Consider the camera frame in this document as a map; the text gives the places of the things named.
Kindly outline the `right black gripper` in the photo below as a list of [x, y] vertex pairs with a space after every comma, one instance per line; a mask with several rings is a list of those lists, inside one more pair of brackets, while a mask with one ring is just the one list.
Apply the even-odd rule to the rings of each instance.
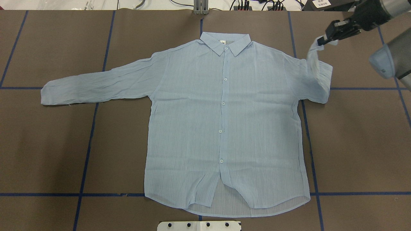
[[325, 31], [325, 36], [317, 39], [318, 46], [323, 46], [329, 41], [343, 40], [358, 35], [361, 32], [361, 26], [356, 22], [345, 19], [343, 21], [332, 21]]

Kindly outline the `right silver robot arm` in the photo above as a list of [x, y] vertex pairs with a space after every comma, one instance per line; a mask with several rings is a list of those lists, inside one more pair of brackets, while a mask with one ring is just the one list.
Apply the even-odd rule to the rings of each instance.
[[[409, 0], [364, 0], [344, 20], [332, 21], [317, 45], [325, 45], [371, 31], [392, 19], [410, 12]], [[408, 28], [369, 57], [373, 69], [385, 79], [395, 78], [408, 90], [411, 87], [411, 31]]]

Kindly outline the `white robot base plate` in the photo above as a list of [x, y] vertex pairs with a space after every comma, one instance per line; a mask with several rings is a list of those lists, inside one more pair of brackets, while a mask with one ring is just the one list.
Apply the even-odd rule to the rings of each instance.
[[242, 231], [238, 221], [160, 222], [157, 231]]

